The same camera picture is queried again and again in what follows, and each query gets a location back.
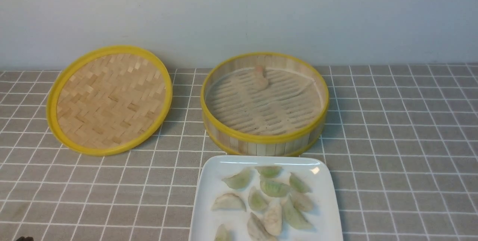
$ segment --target green dumpling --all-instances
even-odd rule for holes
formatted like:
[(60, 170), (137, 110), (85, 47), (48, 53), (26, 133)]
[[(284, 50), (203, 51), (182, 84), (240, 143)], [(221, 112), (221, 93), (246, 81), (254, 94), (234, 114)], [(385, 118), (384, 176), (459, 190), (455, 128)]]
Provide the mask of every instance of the green dumpling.
[(231, 234), (224, 224), (221, 224), (219, 228), (217, 228), (214, 241), (232, 241)]
[(235, 174), (234, 176), (231, 176), (229, 178), (223, 178), (222, 181), (224, 181), (229, 188), (239, 190), (249, 185), (251, 178), (251, 169), (244, 168), (241, 172)]
[(310, 222), (302, 215), (300, 211), (295, 209), (292, 204), (290, 197), (287, 197), (285, 204), (282, 207), (283, 217), (287, 223), (297, 230), (312, 229), (313, 226)]
[(261, 195), (261, 192), (256, 189), (256, 186), (253, 186), (251, 188), (251, 191), (249, 192), (248, 202), (249, 207), (251, 207), (251, 209), (255, 212), (261, 212), (268, 206), (268, 203)]
[(284, 197), (289, 192), (289, 185), (261, 177), (261, 190), (270, 197)]
[(289, 184), (291, 185), (292, 189), (294, 189), (294, 190), (296, 190), (297, 192), (300, 192), (300, 193), (308, 193), (308, 192), (312, 191), (310, 189), (309, 185), (304, 183), (304, 181), (302, 181), (294, 173), (291, 173), (291, 176), (289, 178)]
[(256, 170), (264, 178), (275, 178), (282, 170), (280, 166), (256, 166)]

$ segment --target white dumpling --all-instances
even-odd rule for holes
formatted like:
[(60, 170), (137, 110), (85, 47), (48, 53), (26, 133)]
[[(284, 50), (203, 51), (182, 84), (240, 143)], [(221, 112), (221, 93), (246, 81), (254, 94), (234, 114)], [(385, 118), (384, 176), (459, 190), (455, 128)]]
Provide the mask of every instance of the white dumpling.
[(267, 208), (267, 202), (256, 186), (251, 188), (248, 197), (249, 207), (255, 212), (261, 212)]
[(211, 210), (217, 209), (232, 209), (232, 210), (243, 210), (246, 211), (246, 205), (242, 199), (235, 195), (234, 193), (223, 194), (220, 197), (216, 198), (214, 204), (211, 207)]
[(251, 181), (252, 171), (250, 168), (244, 168), (241, 172), (230, 176), (229, 178), (223, 178), (227, 186), (234, 190), (239, 190), (246, 187)]
[(279, 199), (270, 202), (264, 213), (264, 227), (268, 233), (274, 236), (279, 236), (282, 232), (282, 206)]
[(266, 231), (261, 220), (253, 212), (247, 221), (247, 232), (252, 241), (277, 241), (275, 236)]
[(296, 209), (299, 209), (301, 212), (309, 212), (314, 209), (314, 203), (310, 198), (302, 193), (291, 191), (291, 200), (292, 204)]
[(282, 211), (284, 220), (293, 228), (298, 230), (313, 228), (312, 224), (310, 224), (304, 215), (294, 207), (290, 197), (287, 197), (287, 200), (282, 207)]
[(231, 234), (226, 229), (224, 224), (221, 224), (217, 228), (217, 232), (215, 233), (214, 241), (232, 241)]

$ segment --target yellow rim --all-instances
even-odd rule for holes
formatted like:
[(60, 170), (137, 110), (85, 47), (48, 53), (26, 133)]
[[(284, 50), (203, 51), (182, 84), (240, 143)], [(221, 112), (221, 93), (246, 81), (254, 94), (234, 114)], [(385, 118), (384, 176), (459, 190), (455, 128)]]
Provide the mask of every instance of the yellow rim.
[(318, 71), (316, 71), (316, 69), (314, 69), (312, 66), (310, 66), (309, 64), (307, 64), (306, 62), (300, 60), (300, 59), (297, 59), (293, 56), (288, 56), (286, 54), (278, 54), (278, 53), (272, 53), (272, 52), (259, 52), (259, 53), (249, 53), (249, 54), (241, 54), (239, 56), (234, 56), (230, 59), (227, 59), (226, 61), (222, 62), (221, 64), (219, 64), (218, 66), (216, 66), (212, 71), (210, 71), (210, 73), (208, 74), (208, 76), (206, 76), (206, 79), (204, 80), (204, 83), (203, 83), (203, 86), (201, 88), (201, 108), (203, 109), (203, 112), (204, 112), (204, 115), (207, 117), (207, 119), (215, 126), (217, 127), (217, 129), (219, 129), (220, 131), (226, 133), (227, 135), (231, 136), (231, 137), (234, 137), (238, 140), (241, 140), (241, 141), (245, 141), (245, 142), (254, 142), (254, 143), (258, 143), (258, 144), (272, 144), (272, 143), (283, 143), (283, 142), (289, 142), (289, 141), (292, 141), (292, 140), (295, 140), (295, 139), (298, 139), (299, 137), (309, 133), (310, 131), (312, 131), (315, 127), (317, 127), (317, 125), (320, 123), (321, 121), (321, 118), (326, 114), (326, 111), (328, 109), (328, 105), (329, 105), (329, 93), (328, 93), (328, 90), (326, 89), (326, 105), (324, 106), (324, 108), (322, 109), (321, 113), (317, 116), (316, 119), (314, 119), (309, 125), (307, 125), (306, 127), (302, 128), (302, 129), (299, 129), (295, 132), (292, 132), (292, 133), (289, 133), (289, 134), (284, 134), (284, 135), (253, 135), (253, 134), (246, 134), (246, 133), (243, 133), (243, 132), (239, 132), (237, 130), (234, 130), (230, 127), (227, 127), (225, 124), (223, 124), (222, 122), (220, 122), (218, 119), (216, 119), (212, 114), (211, 112), (209, 111), (208, 107), (206, 106), (206, 103), (205, 103), (205, 84), (209, 81), (209, 78), (211, 77), (211, 75), (218, 69), (220, 68), (220, 66), (222, 66), (223, 64), (227, 64), (229, 63), (230, 61), (233, 61), (234, 59), (238, 59), (238, 58), (241, 58), (241, 57), (244, 57), (244, 56), (258, 56), (258, 55), (273, 55), (273, 56), (283, 56), (283, 57), (286, 57), (288, 59), (292, 59), (294, 60), (295, 62), (298, 62), (298, 63), (301, 63), (303, 64), (304, 66), (307, 66), (312, 72), (314, 72), (314, 74), (316, 74), (316, 76), (319, 78), (319, 80), (322, 82), (322, 84), (324, 85), (324, 87), (327, 87), (327, 84), (326, 84), (326, 81), (324, 80), (324, 78), (319, 74)]
[[(72, 142), (68, 137), (62, 132), (60, 129), (60, 125), (58, 124), (58, 120), (56, 117), (56, 105), (58, 103), (58, 98), (60, 96), (60, 92), (65, 86), (65, 83), (70, 79), (70, 77), (75, 74), (82, 66), (87, 64), (88, 62), (93, 61), (101, 56), (107, 56), (109, 54), (118, 54), (118, 53), (128, 53), (128, 54), (135, 54), (137, 56), (141, 56), (151, 63), (153, 63), (161, 72), (164, 82), (166, 84), (166, 97), (164, 101), (164, 107), (161, 110), (160, 115), (157, 119), (153, 122), (153, 124), (144, 132), (140, 137), (133, 139), (132, 141), (123, 144), (121, 146), (117, 146), (111, 149), (93, 149), (80, 146), (74, 142)], [(119, 154), (123, 151), (127, 151), (129, 149), (134, 148), (135, 146), (144, 142), (148, 137), (150, 137), (154, 132), (161, 126), (164, 118), (168, 114), (169, 108), (171, 107), (171, 101), (173, 100), (173, 87), (171, 84), (171, 78), (169, 77), (169, 73), (166, 70), (166, 67), (161, 62), (159, 58), (157, 58), (151, 52), (135, 47), (135, 46), (110, 46), (104, 47), (95, 51), (92, 51), (80, 58), (78, 58), (75, 62), (70, 64), (68, 68), (66, 68), (60, 76), (56, 79), (53, 87), (50, 91), (50, 95), (48, 96), (48, 102), (46, 104), (46, 119), (48, 120), (48, 125), (50, 130), (53, 132), (53, 135), (65, 146), (68, 148), (78, 151), (79, 153), (88, 154), (91, 156), (109, 156), (113, 154)]]
[[(226, 153), (228, 154), (231, 154), (231, 155), (244, 155), (244, 154), (240, 154), (238, 153), (237, 151), (234, 151), (233, 149), (227, 147), (227, 146), (224, 146), (221, 142), (219, 142), (212, 134), (209, 133), (209, 128), (206, 124), (204, 124), (204, 127), (206, 129), (206, 132), (208, 132), (208, 135), (210, 137), (210, 139), (212, 140), (212, 142), (214, 142), (214, 144), (216, 144), (220, 149), (222, 149), (223, 151), (225, 151)], [(301, 154), (303, 154), (304, 152), (306, 152), (308, 149), (310, 149), (310, 147), (312, 147), (312, 145), (314, 145), (317, 140), (319, 139), (320, 137), (320, 134), (318, 134), (318, 136), (316, 137), (316, 139), (314, 139), (311, 143), (309, 143), (307, 146), (305, 146), (304, 148), (301, 148), (301, 149), (298, 149), (297, 151), (294, 151), (293, 153), (291, 154), (284, 154), (284, 156), (287, 156), (287, 157), (297, 157)]]

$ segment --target white grid line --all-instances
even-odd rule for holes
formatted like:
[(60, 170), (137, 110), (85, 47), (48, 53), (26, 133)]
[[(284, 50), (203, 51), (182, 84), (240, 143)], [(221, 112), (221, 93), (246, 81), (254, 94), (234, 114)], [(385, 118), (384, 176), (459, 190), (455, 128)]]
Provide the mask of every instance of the white grid line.
[[(333, 87), (333, 91), (335, 92), (335, 86), (333, 85), (333, 80), (332, 80), (332, 87)], [(342, 114), (340, 113), (340, 108), (338, 106), (338, 101), (337, 100), (336, 100), (336, 103), (337, 103), (337, 108), (339, 109), (339, 118), (340, 118), (340, 121), (342, 121)], [(343, 126), (342, 126), (342, 134), (344, 134), (344, 137), (345, 137), (345, 129), (344, 129)], [(348, 148), (348, 143), (347, 142), (345, 142), (345, 147), (347, 147), (348, 160), (350, 161), (350, 167), (352, 169), (352, 176), (353, 176), (355, 188), (358, 189), (359, 187), (357, 185), (357, 179), (355, 178), (355, 173), (353, 172), (354, 168), (353, 168), (353, 164), (352, 164), (352, 158), (350, 157), (350, 149)], [(359, 205), (360, 209), (363, 210), (362, 201), (360, 200), (360, 195), (359, 195), (358, 191), (357, 191), (357, 198), (358, 198), (358, 202), (359, 202), (358, 205)], [(368, 229), (367, 229), (367, 223), (365, 221), (365, 215), (364, 215), (363, 212), (362, 212), (362, 220), (363, 220), (363, 227), (364, 227), (365, 235), (367, 237), (367, 241), (370, 241), (369, 234), (368, 234)]]
[[(406, 113), (407, 113), (408, 119), (410, 120), (410, 122), (412, 122), (412, 119), (411, 119), (410, 114), (408, 113), (408, 111), (407, 111)], [(415, 136), (417, 137), (417, 139), (420, 139), (420, 138), (418, 137), (418, 134), (417, 134), (417, 132), (416, 132), (416, 129), (415, 129), (415, 126), (414, 126), (414, 125), (412, 125), (412, 128), (413, 128), (413, 133), (415, 134)], [(425, 154), (425, 152), (423, 151), (422, 143), (421, 143), (421, 142), (418, 142), (418, 144), (420, 145), (420, 149), (421, 149), (422, 153)], [(426, 159), (426, 157), (425, 157), (425, 162), (426, 162), (428, 168), (431, 170), (432, 168), (430, 167), (430, 163), (428, 162), (428, 160)], [(435, 176), (434, 176), (433, 174), (432, 174), (432, 179), (433, 179), (433, 182), (435, 183), (435, 186), (436, 186), (437, 188), (439, 188), (438, 183), (437, 183), (437, 180), (435, 179)], [(443, 204), (444, 204), (444, 206), (445, 206), (445, 209), (448, 211), (447, 202), (445, 201), (445, 199), (444, 199), (444, 197), (443, 197), (443, 194), (442, 194), (441, 192), (439, 192), (439, 193), (440, 193), (440, 197), (441, 197), (441, 199), (442, 199), (442, 201), (443, 201)], [(423, 224), (423, 228), (425, 229), (425, 233), (428, 235), (427, 228), (426, 228), (426, 226), (425, 226), (425, 223), (423, 222), (423, 218), (422, 218), (421, 215), (420, 215), (420, 218), (422, 219), (422, 224)], [(449, 220), (450, 220), (450, 222), (451, 222), (451, 224), (452, 224), (454, 233), (455, 233), (455, 234), (458, 234), (458, 232), (456, 231), (456, 227), (455, 227), (455, 225), (454, 225), (454, 223), (453, 223), (453, 220), (452, 220), (450, 214), (448, 214), (448, 218), (449, 218)]]
[[(440, 93), (442, 94), (442, 96), (444, 97), (444, 94), (443, 94), (443, 91), (441, 90), (441, 88), (439, 88), (439, 90), (440, 90)], [(456, 118), (454, 112), (451, 112), (451, 114), (453, 115), (453, 119), (456, 121), (456, 123), (459, 124), (459, 121), (458, 121), (458, 119)], [(435, 126), (436, 126), (437, 124), (436, 124), (436, 122), (435, 122), (435, 118), (433, 117), (433, 115), (431, 115), (431, 117), (432, 117), (433, 124), (435, 124)], [(466, 142), (468, 143), (468, 146), (470, 147), (470, 150), (473, 151), (473, 147), (471, 146), (470, 142), (468, 141), (468, 138), (466, 137), (465, 132), (463, 131), (463, 129), (462, 129), (461, 127), (459, 127), (459, 129), (460, 129), (460, 131), (461, 131), (461, 134), (464, 136)], [(440, 135), (440, 138), (443, 139), (443, 136), (442, 136), (441, 132), (440, 132), (439, 130), (437, 130), (437, 131), (438, 131), (438, 134)], [(451, 153), (450, 153), (450, 151), (448, 150), (447, 145), (445, 145), (445, 143), (443, 143), (443, 144), (444, 144), (445, 150), (447, 151), (447, 154), (450, 156)], [(451, 162), (452, 162), (453, 167), (454, 167), (454, 169), (456, 170), (456, 173), (457, 173), (457, 175), (458, 175), (458, 177), (459, 177), (459, 179), (460, 179), (461, 185), (463, 185), (463, 188), (465, 188), (465, 192), (468, 192), (468, 189), (466, 188), (466, 185), (465, 185), (465, 183), (463, 182), (463, 179), (461, 178), (460, 171), (459, 171), (458, 168), (456, 167), (456, 164), (455, 164), (454, 160), (451, 160)], [(471, 202), (471, 205), (473, 206), (473, 209), (475, 209), (475, 212), (478, 213), (478, 210), (477, 210), (475, 204), (473, 203), (473, 199), (471, 199), (471, 197), (470, 197), (469, 194), (468, 194), (468, 198), (469, 198), (469, 200), (470, 200), (470, 202)]]
[[(359, 96), (359, 94), (357, 93), (357, 88), (355, 88), (355, 94), (357, 95), (357, 97)], [(379, 163), (377, 161), (377, 157), (375, 156), (375, 150), (373, 148), (373, 145), (372, 145), (372, 140), (370, 140), (370, 132), (369, 132), (369, 127), (367, 126), (366, 124), (366, 121), (365, 121), (365, 116), (363, 115), (363, 112), (362, 112), (362, 103), (360, 103), (360, 100), (358, 101), (358, 106), (360, 107), (360, 110), (361, 110), (361, 113), (362, 113), (362, 119), (364, 120), (364, 123), (365, 123), (365, 131), (367, 132), (367, 137), (369, 139), (369, 143), (370, 143), (370, 147), (372, 148), (372, 156), (373, 156), (373, 159), (374, 159), (374, 162), (375, 162), (375, 166), (377, 166), (377, 171), (379, 173), (379, 178), (380, 178), (380, 184), (382, 186), (382, 188), (385, 188), (385, 185), (384, 185), (384, 179), (382, 178), (382, 174), (380, 173), (380, 169), (379, 169)], [(345, 131), (344, 131), (344, 138), (345, 138), (345, 141), (347, 141), (347, 136), (345, 135)], [(395, 231), (395, 234), (398, 233), (397, 231), (397, 226), (396, 226), (396, 223), (395, 223), (395, 219), (392, 215), (392, 212), (391, 212), (391, 205), (390, 205), (390, 202), (389, 202), (389, 199), (388, 199), (388, 195), (385, 193), (385, 200), (387, 201), (387, 207), (389, 209), (389, 213), (390, 213), (390, 218), (391, 218), (391, 222), (393, 224), (393, 230)]]
[[(383, 103), (382, 99), (380, 98), (380, 95), (379, 95), (379, 101), (380, 101), (380, 104), (381, 104), (382, 108), (385, 109), (385, 108), (384, 108), (384, 103)], [(385, 120), (386, 120), (387, 123), (388, 123), (388, 127), (389, 127), (389, 130), (390, 130), (390, 133), (391, 133), (391, 136), (392, 136), (392, 140), (393, 140), (393, 144), (395, 145), (395, 148), (396, 148), (397, 153), (398, 153), (398, 158), (399, 158), (399, 160), (400, 160), (400, 164), (401, 164), (402, 168), (405, 170), (405, 169), (406, 169), (406, 168), (405, 168), (405, 164), (403, 163), (403, 159), (402, 159), (402, 156), (401, 156), (401, 153), (400, 153), (400, 149), (399, 149), (398, 144), (397, 144), (397, 141), (396, 141), (396, 139), (395, 139), (395, 135), (393, 134), (393, 131), (392, 131), (392, 129), (391, 129), (391, 125), (390, 125), (390, 123), (389, 123), (389, 118), (388, 118), (387, 115), (385, 115)], [(410, 188), (410, 190), (411, 190), (411, 192), (412, 192), (412, 197), (413, 197), (413, 201), (415, 202), (415, 207), (416, 207), (416, 209), (417, 209), (418, 211), (420, 211), (420, 208), (418, 207), (418, 202), (417, 202), (417, 199), (416, 199), (416, 197), (415, 197), (415, 193), (413, 192), (412, 185), (411, 185), (411, 183), (410, 183), (410, 178), (408, 177), (408, 173), (407, 173), (407, 172), (405, 172), (405, 178), (406, 178), (406, 180), (407, 180), (407, 185), (408, 185), (408, 187)], [(418, 212), (418, 216), (420, 217), (420, 221), (421, 221), (421, 223), (422, 223), (422, 226), (423, 226), (423, 229), (424, 229), (424, 231), (425, 231), (425, 234), (427, 235), (427, 239), (430, 240), (430, 237), (428, 237), (427, 229), (426, 229), (426, 227), (425, 227), (425, 222), (423, 221), (423, 217), (422, 217), (422, 215), (420, 214), (420, 212)]]
[[(194, 80), (196, 79), (196, 74), (193, 76), (193, 83), (194, 83)], [(187, 102), (187, 106), (189, 107), (190, 104), (191, 104), (191, 96), (193, 95), (193, 89), (191, 88), (191, 91), (190, 91), (190, 94), (189, 94), (189, 99), (188, 99), (188, 102)], [(164, 209), (164, 215), (162, 216), (162, 222), (161, 222), (161, 230), (159, 232), (159, 240), (161, 240), (162, 238), (162, 228), (164, 227), (164, 221), (166, 221), (166, 214), (168, 212), (168, 204), (169, 204), (169, 198), (171, 197), (171, 190), (173, 188), (173, 183), (174, 183), (174, 175), (176, 174), (176, 166), (178, 164), (178, 158), (179, 158), (179, 151), (181, 150), (181, 144), (183, 143), (183, 135), (184, 135), (184, 129), (186, 127), (186, 121), (187, 121), (187, 114), (188, 114), (188, 110), (186, 110), (186, 115), (184, 116), (184, 124), (183, 124), (183, 130), (182, 130), (182, 133), (181, 133), (181, 138), (179, 139), (179, 147), (178, 147), (178, 152), (176, 154), (176, 161), (174, 163), (174, 169), (173, 169), (173, 175), (171, 177), (171, 186), (169, 187), (169, 192), (168, 192), (168, 197), (166, 199), (166, 208)]]

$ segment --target bamboo steamer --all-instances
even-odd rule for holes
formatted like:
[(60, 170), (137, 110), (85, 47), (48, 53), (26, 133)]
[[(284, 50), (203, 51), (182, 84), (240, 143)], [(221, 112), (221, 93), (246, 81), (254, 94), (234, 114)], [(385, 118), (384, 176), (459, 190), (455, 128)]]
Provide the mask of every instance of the bamboo steamer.
[[(254, 68), (269, 84), (258, 88)], [(298, 156), (324, 129), (329, 93), (309, 64), (285, 54), (251, 53), (215, 67), (201, 89), (211, 140), (229, 154)]]

